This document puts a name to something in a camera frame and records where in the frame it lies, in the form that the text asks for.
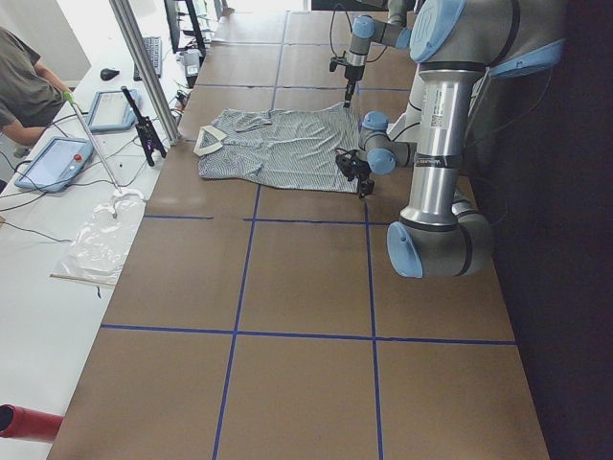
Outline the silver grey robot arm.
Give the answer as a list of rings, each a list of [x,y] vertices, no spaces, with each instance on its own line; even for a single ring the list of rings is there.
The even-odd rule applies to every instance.
[[[418,66],[423,105],[415,144],[392,140],[387,117],[368,113],[358,146],[335,162],[371,193],[377,174],[413,171],[408,204],[387,231],[395,271],[404,277],[472,274],[489,260],[492,231],[457,186],[474,83],[530,75],[555,66],[564,46],[563,1],[422,1],[413,24],[402,1],[387,1],[387,21],[367,14],[352,25],[349,50],[331,60],[343,66],[346,96],[362,79],[373,44],[406,49]]]
[[[333,45],[330,45],[332,57],[329,60],[329,70],[334,72],[338,66],[345,68],[344,77],[347,85],[344,93],[343,107],[351,106],[352,97],[357,83],[363,79],[368,61],[368,55],[373,43],[387,48],[406,50],[409,48],[411,29],[407,27],[407,14],[416,12],[422,1],[365,1],[365,4],[388,11],[386,21],[373,18],[368,14],[360,14],[354,20],[349,19],[351,42],[348,51],[338,55]]]

